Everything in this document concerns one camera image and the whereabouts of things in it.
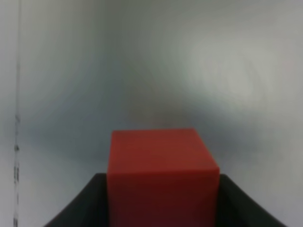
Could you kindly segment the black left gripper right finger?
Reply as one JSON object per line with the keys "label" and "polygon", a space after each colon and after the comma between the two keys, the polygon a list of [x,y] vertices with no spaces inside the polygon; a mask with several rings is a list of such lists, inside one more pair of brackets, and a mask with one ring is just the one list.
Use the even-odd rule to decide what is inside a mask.
{"label": "black left gripper right finger", "polygon": [[227,175],[220,175],[216,227],[285,227]]}

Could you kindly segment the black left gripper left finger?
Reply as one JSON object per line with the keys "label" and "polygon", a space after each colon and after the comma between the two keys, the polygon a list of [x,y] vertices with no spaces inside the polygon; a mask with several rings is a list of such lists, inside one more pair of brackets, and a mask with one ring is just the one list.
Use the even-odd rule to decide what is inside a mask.
{"label": "black left gripper left finger", "polygon": [[108,227],[107,175],[95,174],[47,227]]}

